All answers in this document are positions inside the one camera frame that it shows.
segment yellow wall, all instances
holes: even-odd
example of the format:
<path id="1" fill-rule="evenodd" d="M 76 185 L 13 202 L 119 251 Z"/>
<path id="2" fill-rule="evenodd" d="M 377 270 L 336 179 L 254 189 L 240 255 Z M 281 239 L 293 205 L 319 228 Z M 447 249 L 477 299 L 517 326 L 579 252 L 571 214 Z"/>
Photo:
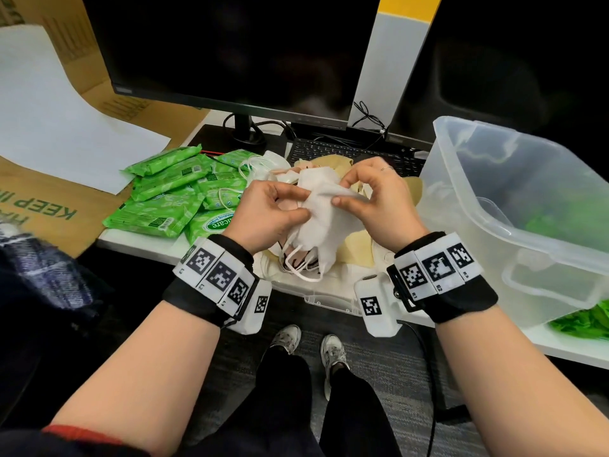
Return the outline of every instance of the yellow wall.
<path id="1" fill-rule="evenodd" d="M 440 0 L 381 0 L 379 12 L 431 22 Z"/>

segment leg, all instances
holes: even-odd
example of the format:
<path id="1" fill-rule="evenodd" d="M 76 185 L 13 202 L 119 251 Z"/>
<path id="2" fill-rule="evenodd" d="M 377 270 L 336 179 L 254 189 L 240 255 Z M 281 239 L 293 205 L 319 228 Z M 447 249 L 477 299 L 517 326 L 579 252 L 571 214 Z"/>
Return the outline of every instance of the leg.
<path id="1" fill-rule="evenodd" d="M 304 359 L 291 355 L 299 341 L 294 325 L 275 336 L 256 372 L 254 390 L 218 432 L 268 434 L 310 427 L 311 373 Z"/>
<path id="2" fill-rule="evenodd" d="M 326 457 L 400 456 L 377 394 L 367 381 L 351 372 L 338 337 L 324 338 L 322 361 L 326 367 L 326 397 L 331 388 L 319 440 Z"/>

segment monitor stand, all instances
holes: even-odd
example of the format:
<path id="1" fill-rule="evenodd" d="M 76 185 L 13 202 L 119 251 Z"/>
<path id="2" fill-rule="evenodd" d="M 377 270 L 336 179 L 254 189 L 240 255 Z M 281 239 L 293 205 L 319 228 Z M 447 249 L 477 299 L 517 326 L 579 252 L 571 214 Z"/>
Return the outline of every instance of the monitor stand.
<path id="1" fill-rule="evenodd" d="M 227 153 L 236 149 L 246 149 L 250 152 L 262 155 L 270 150 L 285 156 L 285 145 L 289 142 L 284 133 L 281 136 L 263 133 L 261 137 L 252 126 L 252 117 L 249 115 L 235 114 L 235 129 L 223 128 L 221 125 L 205 124 L 199 132 L 191 139 L 190 145 L 201 144 L 203 150 L 217 153 Z M 257 142 L 262 138 L 262 144 L 250 145 L 243 141 Z"/>

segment red sleeve cuff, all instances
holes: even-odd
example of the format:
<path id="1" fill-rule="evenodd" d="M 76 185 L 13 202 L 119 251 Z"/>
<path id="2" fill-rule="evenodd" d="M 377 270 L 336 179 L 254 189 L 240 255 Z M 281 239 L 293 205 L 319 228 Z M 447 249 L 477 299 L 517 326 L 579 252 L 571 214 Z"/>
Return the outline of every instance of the red sleeve cuff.
<path id="1" fill-rule="evenodd" d="M 49 425 L 42 429 L 44 433 L 52 433 L 66 441 L 87 441 L 104 444 L 123 445 L 122 441 L 111 438 L 96 431 L 85 430 L 84 428 L 72 427 L 70 425 Z"/>

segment white sneaker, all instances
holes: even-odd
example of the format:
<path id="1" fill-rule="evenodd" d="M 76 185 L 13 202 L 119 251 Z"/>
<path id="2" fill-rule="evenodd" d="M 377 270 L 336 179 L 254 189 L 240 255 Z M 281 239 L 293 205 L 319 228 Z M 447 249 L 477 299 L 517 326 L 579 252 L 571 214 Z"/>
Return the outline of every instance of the white sneaker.
<path id="1" fill-rule="evenodd" d="M 293 354 L 300 343 L 301 335 L 302 332 L 298 325 L 288 325 L 277 332 L 277 335 L 275 335 L 273 341 L 271 341 L 269 348 L 280 346 L 285 348 L 287 354 Z"/>
<path id="2" fill-rule="evenodd" d="M 349 367 L 349 364 L 346 363 L 345 347 L 336 335 L 326 335 L 324 337 L 322 340 L 320 353 L 322 355 L 322 364 L 326 369 L 324 393 L 326 395 L 326 399 L 330 401 L 330 371 L 332 370 L 332 366 L 334 366 L 337 362 L 341 362 L 345 365 L 345 368 L 348 368 L 349 370 L 351 370 L 351 368 Z"/>

